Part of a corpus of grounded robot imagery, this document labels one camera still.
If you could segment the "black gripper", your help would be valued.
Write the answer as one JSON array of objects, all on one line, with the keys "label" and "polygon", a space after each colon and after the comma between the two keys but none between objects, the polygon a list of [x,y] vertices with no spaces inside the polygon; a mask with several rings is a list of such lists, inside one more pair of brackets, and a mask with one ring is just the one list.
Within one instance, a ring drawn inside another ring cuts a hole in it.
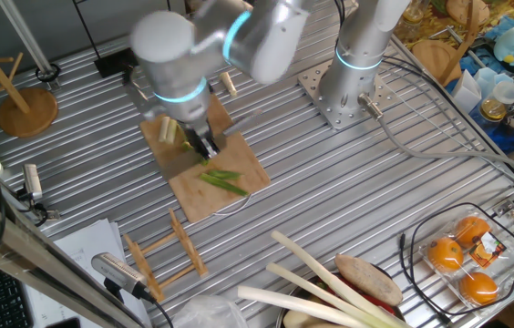
[{"label": "black gripper", "polygon": [[212,159],[220,153],[208,120],[195,120],[185,124],[185,135],[203,159]]}]

